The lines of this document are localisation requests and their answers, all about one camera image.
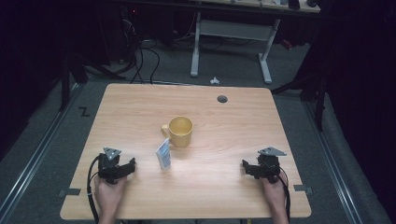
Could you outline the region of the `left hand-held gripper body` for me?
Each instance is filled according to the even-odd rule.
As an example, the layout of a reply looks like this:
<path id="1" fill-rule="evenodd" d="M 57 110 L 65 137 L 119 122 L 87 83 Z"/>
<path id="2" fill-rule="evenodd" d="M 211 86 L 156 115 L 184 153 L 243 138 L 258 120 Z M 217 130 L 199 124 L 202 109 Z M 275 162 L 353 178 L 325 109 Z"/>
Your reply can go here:
<path id="1" fill-rule="evenodd" d="M 99 155 L 98 175 L 108 184 L 115 185 L 117 178 L 116 170 L 120 161 L 120 150 L 104 147 L 104 152 Z"/>

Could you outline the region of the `yellow cup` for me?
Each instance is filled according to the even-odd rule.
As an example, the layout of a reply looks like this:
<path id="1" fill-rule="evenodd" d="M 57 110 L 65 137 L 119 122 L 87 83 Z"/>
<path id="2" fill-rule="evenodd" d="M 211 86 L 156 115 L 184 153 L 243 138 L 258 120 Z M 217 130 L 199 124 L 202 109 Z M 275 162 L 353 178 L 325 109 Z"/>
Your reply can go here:
<path id="1" fill-rule="evenodd" d="M 187 117 L 172 118 L 161 127 L 161 132 L 175 147 L 187 147 L 191 142 L 193 123 Z"/>

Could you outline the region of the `person's right hand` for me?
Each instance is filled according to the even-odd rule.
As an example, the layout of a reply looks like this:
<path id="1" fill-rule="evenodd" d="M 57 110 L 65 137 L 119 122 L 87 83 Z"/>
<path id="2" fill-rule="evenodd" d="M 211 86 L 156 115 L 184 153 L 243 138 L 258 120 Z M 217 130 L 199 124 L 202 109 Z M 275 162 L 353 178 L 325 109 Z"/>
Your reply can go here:
<path id="1" fill-rule="evenodd" d="M 271 184 L 267 178 L 262 178 L 261 182 L 263 184 L 264 197 L 268 202 L 271 211 L 275 212 L 285 212 L 286 211 L 286 195 L 284 190 L 284 183 L 286 182 L 286 177 L 283 173 L 279 174 L 278 181 Z"/>

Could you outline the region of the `grey tape strip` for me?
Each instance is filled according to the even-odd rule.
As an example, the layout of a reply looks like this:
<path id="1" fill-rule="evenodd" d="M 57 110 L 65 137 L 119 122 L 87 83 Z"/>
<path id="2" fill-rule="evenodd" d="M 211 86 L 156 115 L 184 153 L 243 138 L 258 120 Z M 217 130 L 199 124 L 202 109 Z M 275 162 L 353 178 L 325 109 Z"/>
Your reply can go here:
<path id="1" fill-rule="evenodd" d="M 310 195 L 313 193 L 312 188 L 306 185 L 294 185 L 293 188 L 295 191 L 303 191 L 306 195 Z"/>
<path id="2" fill-rule="evenodd" d="M 58 193 L 59 197 L 65 197 L 67 195 L 78 196 L 80 194 L 80 189 L 61 189 Z"/>

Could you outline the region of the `black metal stand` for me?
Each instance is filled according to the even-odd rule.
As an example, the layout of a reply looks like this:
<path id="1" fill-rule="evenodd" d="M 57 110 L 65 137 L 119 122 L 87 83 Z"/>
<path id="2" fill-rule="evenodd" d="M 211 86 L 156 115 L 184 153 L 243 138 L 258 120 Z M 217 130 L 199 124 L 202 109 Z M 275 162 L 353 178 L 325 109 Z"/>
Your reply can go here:
<path id="1" fill-rule="evenodd" d="M 287 90 L 297 90 L 300 89 L 300 100 L 303 102 L 312 101 L 316 102 L 316 107 L 314 109 L 314 122 L 316 127 L 323 131 L 322 127 L 322 116 L 325 109 L 324 100 L 326 93 L 327 84 L 327 74 L 326 73 L 316 73 L 308 75 L 306 77 L 299 77 L 294 79 L 285 85 L 282 85 L 274 90 L 271 90 L 272 94 L 280 94 L 281 92 Z"/>
<path id="2" fill-rule="evenodd" d="M 70 77 L 73 77 L 77 84 L 85 84 L 88 81 L 83 57 L 75 53 L 65 55 L 62 61 L 62 98 L 60 111 L 65 110 L 70 100 Z"/>

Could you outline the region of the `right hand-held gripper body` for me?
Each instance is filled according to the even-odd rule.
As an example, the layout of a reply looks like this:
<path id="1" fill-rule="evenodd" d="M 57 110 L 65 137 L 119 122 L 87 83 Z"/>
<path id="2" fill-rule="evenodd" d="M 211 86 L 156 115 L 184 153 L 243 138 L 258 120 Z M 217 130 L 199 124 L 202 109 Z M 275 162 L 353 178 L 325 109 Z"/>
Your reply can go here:
<path id="1" fill-rule="evenodd" d="M 287 153 L 274 147 L 260 149 L 258 153 L 258 177 L 266 178 L 271 184 L 275 184 L 278 181 L 277 176 L 280 174 L 280 163 L 278 158 L 286 156 Z"/>

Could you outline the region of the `metal floor rail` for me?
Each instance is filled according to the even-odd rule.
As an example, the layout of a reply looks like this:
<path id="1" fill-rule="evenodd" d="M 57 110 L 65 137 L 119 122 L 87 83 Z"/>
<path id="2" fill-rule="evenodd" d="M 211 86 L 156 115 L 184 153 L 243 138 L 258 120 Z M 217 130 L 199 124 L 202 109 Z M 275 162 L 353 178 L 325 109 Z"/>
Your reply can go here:
<path id="1" fill-rule="evenodd" d="M 62 85 L 57 85 L 37 111 L 28 119 L 8 154 L 0 161 L 0 224 L 6 224 L 35 172 L 50 149 L 70 105 L 80 94 L 83 84 L 73 84 L 61 107 Z"/>
<path id="2" fill-rule="evenodd" d="M 302 105 L 319 140 L 320 148 L 323 154 L 323 158 L 325 160 L 325 165 L 328 169 L 329 175 L 331 177 L 332 183 L 335 187 L 341 205 L 344 208 L 349 224 L 363 224 L 361 215 L 356 207 L 356 204 L 353 201 L 353 197 L 350 193 L 349 187 L 347 186 L 346 181 L 334 159 L 334 156 L 324 136 L 324 133 L 318 128 L 318 125 L 316 124 L 314 118 L 315 113 L 312 105 L 305 102 L 302 102 Z"/>

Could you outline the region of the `white metal desk frame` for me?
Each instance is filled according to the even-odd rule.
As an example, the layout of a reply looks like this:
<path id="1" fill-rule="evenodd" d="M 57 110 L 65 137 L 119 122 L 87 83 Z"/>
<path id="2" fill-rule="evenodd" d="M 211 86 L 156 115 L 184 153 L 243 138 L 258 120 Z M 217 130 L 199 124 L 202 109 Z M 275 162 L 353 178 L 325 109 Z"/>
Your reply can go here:
<path id="1" fill-rule="evenodd" d="M 276 37 L 279 24 L 280 19 L 274 20 L 272 25 L 203 20 L 201 18 L 201 14 L 198 13 L 195 23 L 194 48 L 191 57 L 190 75 L 192 77 L 197 77 L 199 74 L 200 37 L 202 35 L 230 37 L 263 41 L 266 43 L 263 51 L 258 54 L 258 60 L 261 66 L 264 82 L 266 84 L 271 84 L 273 80 L 269 71 L 267 57 Z"/>

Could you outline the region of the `dark computer tower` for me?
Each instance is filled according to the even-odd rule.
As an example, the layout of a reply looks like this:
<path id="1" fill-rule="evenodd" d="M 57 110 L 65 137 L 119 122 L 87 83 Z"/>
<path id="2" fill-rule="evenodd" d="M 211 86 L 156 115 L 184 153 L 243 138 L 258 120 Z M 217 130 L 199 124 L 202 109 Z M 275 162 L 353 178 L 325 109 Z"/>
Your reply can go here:
<path id="1" fill-rule="evenodd" d="M 137 9 L 120 7 L 120 18 L 127 48 L 126 57 L 129 63 L 134 63 L 135 52 L 140 45 Z"/>

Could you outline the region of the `white and blue sachet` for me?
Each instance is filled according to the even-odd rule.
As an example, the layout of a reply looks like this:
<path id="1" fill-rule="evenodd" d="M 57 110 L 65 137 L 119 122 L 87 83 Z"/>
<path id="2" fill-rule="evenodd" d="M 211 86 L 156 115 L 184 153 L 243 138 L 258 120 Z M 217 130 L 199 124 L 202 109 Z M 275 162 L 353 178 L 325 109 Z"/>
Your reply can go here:
<path id="1" fill-rule="evenodd" d="M 162 170 L 171 168 L 170 139 L 166 138 L 156 150 L 156 156 Z"/>

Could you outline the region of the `person's left hand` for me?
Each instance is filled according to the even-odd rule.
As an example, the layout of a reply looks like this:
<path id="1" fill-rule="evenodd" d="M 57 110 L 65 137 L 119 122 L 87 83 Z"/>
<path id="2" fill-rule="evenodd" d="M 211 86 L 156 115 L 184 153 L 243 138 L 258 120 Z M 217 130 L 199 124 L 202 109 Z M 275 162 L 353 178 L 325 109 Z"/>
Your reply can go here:
<path id="1" fill-rule="evenodd" d="M 108 184 L 103 178 L 95 178 L 94 194 L 101 209 L 101 219 L 114 218 L 116 216 L 123 197 L 126 182 L 126 177 L 120 178 L 115 185 Z"/>

